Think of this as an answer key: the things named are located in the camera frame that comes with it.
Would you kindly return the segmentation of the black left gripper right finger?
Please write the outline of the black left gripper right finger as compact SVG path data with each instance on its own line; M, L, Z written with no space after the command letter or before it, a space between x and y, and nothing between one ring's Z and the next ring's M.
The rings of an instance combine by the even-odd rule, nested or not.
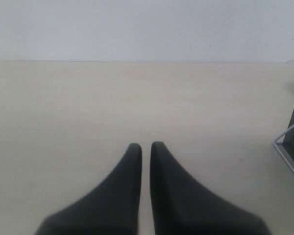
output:
M157 235L269 235L258 216L194 179L163 142L151 145L150 196Z

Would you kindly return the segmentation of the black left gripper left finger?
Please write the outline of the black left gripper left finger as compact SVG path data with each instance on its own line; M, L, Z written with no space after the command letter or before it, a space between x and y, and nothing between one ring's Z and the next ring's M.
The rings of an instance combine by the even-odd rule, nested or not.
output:
M136 235L142 149L131 143L110 174L91 192L48 216L38 235Z

